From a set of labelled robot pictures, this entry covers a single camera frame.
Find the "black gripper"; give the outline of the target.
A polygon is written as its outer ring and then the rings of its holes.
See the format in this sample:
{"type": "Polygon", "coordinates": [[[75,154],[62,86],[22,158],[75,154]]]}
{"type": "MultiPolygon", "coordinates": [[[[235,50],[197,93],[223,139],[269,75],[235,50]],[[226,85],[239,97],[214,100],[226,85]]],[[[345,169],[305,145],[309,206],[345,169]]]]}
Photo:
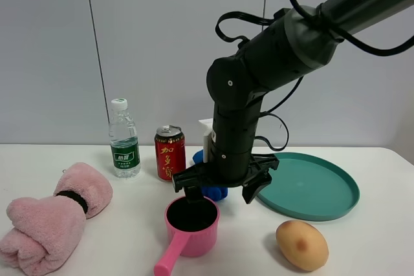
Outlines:
{"type": "Polygon", "coordinates": [[[274,154],[213,153],[207,163],[194,164],[173,175],[175,192],[184,189],[189,203],[202,202],[201,187],[243,187],[242,197],[250,204],[257,194],[272,182],[270,170],[276,170],[279,159],[274,154]]]}

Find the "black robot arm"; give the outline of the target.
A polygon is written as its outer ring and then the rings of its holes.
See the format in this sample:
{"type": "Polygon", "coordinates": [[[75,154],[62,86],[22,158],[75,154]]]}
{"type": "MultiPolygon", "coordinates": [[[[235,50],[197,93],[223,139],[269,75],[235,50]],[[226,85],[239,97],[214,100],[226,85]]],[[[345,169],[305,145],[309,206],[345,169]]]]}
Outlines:
{"type": "Polygon", "coordinates": [[[252,39],[237,36],[237,52],[216,59],[206,76],[214,102],[212,142],[205,163],[173,176],[174,190],[198,201],[202,187],[242,187],[246,203],[271,183],[270,169],[279,161],[275,154],[253,154],[253,142],[263,98],[292,81],[328,64],[339,43],[348,41],[376,56],[394,56],[413,46],[409,39],[389,49],[371,47],[356,34],[395,15],[413,0],[326,0],[317,7],[290,0],[272,19],[243,12],[229,12],[236,18],[264,26],[252,39]]]}

